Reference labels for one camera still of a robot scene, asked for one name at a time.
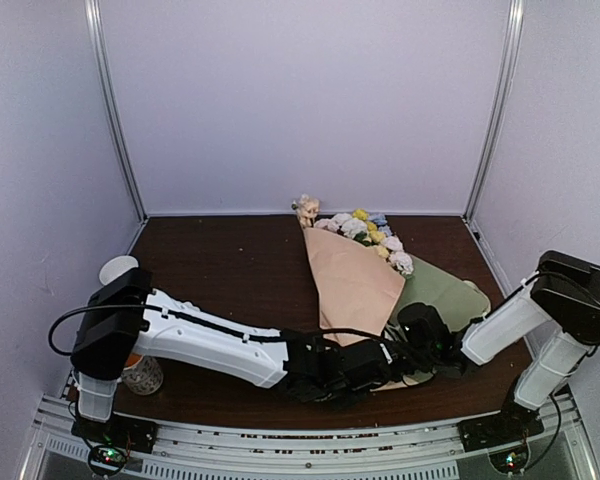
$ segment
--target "blue flower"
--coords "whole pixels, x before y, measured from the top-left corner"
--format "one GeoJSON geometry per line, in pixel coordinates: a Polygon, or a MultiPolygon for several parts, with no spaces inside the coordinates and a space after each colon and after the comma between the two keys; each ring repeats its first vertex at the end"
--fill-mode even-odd
{"type": "Polygon", "coordinates": [[[389,225],[385,225],[384,227],[380,227],[378,229],[378,231],[384,233],[387,237],[390,237],[391,235],[393,235],[393,232],[389,228],[389,225]]]}
{"type": "Polygon", "coordinates": [[[384,213],[372,213],[369,215],[368,221],[375,223],[379,227],[383,227],[387,224],[387,217],[384,213]]]}

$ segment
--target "white wall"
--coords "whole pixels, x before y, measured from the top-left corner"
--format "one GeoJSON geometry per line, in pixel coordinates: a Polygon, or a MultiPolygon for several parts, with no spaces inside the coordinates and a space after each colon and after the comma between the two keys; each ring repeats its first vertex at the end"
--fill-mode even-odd
{"type": "Polygon", "coordinates": [[[66,379],[50,324],[84,304],[135,229],[83,2],[0,1],[0,479],[42,393],[66,379]]]}
{"type": "Polygon", "coordinates": [[[509,2],[108,0],[112,77],[152,214],[463,212],[509,2]]]}
{"type": "MultiPolygon", "coordinates": [[[[600,264],[600,1],[527,2],[524,22],[477,214],[510,283],[548,249],[600,264]]],[[[572,386],[600,463],[600,350],[572,386]]]]}

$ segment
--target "white flower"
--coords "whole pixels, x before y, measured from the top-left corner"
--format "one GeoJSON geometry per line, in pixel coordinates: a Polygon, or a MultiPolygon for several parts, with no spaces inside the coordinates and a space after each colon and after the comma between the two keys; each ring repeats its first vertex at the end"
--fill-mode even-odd
{"type": "Polygon", "coordinates": [[[347,220],[351,220],[353,217],[348,214],[348,213],[338,213],[337,215],[334,215],[333,218],[331,219],[331,221],[338,226],[338,228],[340,226],[342,226],[342,224],[344,222],[346,222],[347,220]]]}
{"type": "Polygon", "coordinates": [[[338,231],[338,225],[333,221],[332,218],[321,218],[313,226],[314,228],[329,230],[333,233],[336,233],[338,231]]]}
{"type": "Polygon", "coordinates": [[[387,247],[392,252],[404,252],[404,247],[402,246],[402,242],[395,235],[393,237],[387,237],[382,242],[381,245],[383,247],[387,247]]]}
{"type": "Polygon", "coordinates": [[[367,224],[357,218],[350,218],[344,222],[340,228],[342,229],[344,236],[348,238],[354,238],[359,233],[368,233],[369,231],[367,224]]]}
{"type": "Polygon", "coordinates": [[[411,275],[413,273],[413,260],[404,252],[393,252],[389,255],[389,263],[402,275],[411,275]]]}

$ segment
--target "wooden tabletop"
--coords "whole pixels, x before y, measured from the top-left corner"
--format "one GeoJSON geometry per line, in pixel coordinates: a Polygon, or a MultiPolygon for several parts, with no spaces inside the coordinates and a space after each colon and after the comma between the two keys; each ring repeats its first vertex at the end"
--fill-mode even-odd
{"type": "MultiPolygon", "coordinates": [[[[405,250],[472,280],[493,305],[500,291],[460,218],[390,217],[405,250]]],[[[262,327],[315,330],[318,296],[293,216],[153,218],[134,251],[153,285],[202,310],[262,327]]],[[[470,377],[438,377],[373,394],[344,411],[300,404],[280,393],[191,365],[160,360],[165,381],[150,397],[118,389],[116,410],[206,425],[323,429],[410,424],[498,410],[530,362],[523,342],[470,377]]]]}

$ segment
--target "metal corner post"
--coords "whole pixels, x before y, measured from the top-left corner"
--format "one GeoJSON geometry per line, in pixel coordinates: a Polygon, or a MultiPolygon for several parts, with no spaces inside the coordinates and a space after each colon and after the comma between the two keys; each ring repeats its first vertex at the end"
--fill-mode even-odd
{"type": "Polygon", "coordinates": [[[133,168],[129,160],[129,152],[122,133],[122,124],[120,115],[116,105],[116,99],[113,92],[113,83],[109,71],[109,62],[107,59],[107,50],[105,46],[104,32],[102,30],[102,20],[100,18],[100,1],[85,0],[85,8],[87,13],[87,25],[91,35],[91,42],[98,64],[98,73],[100,74],[100,86],[104,96],[105,107],[107,110],[107,120],[111,131],[111,138],[116,150],[116,156],[122,169],[122,174],[127,185],[131,200],[136,211],[139,222],[144,222],[147,219],[147,213],[140,197],[140,191],[136,182],[133,168]]]}
{"type": "Polygon", "coordinates": [[[524,0],[511,0],[507,31],[502,50],[500,76],[498,78],[496,94],[491,109],[491,118],[489,119],[489,126],[487,127],[487,134],[482,147],[478,171],[476,172],[476,177],[473,182],[473,187],[471,188],[469,202],[467,203],[464,215],[465,220],[469,225],[475,217],[480,195],[482,194],[487,173],[489,172],[489,167],[491,166],[493,155],[495,153],[498,135],[502,128],[505,105],[509,96],[516,61],[518,59],[518,50],[520,49],[523,16],[524,0]]]}

